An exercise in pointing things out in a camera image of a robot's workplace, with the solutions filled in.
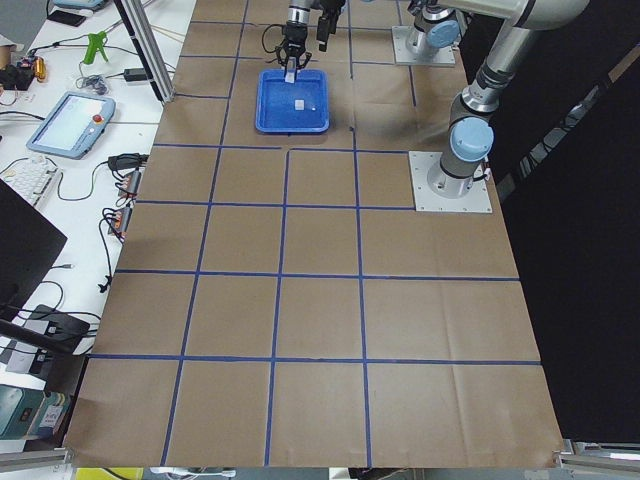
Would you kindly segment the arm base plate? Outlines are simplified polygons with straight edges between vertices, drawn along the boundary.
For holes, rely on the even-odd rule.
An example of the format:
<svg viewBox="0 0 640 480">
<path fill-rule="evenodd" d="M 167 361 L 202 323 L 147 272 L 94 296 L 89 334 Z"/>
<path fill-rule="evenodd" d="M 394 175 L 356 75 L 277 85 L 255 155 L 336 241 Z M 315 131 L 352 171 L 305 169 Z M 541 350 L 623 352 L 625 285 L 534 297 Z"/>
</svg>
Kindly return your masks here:
<svg viewBox="0 0 640 480">
<path fill-rule="evenodd" d="M 479 165 L 466 179 L 447 175 L 441 152 L 408 153 L 414 208 L 419 213 L 491 214 L 487 175 Z"/>
<path fill-rule="evenodd" d="M 392 40 L 397 65 L 424 65 L 431 67 L 454 67 L 452 45 L 457 30 L 449 27 L 434 27 L 420 31 L 414 26 L 393 26 Z"/>
</svg>

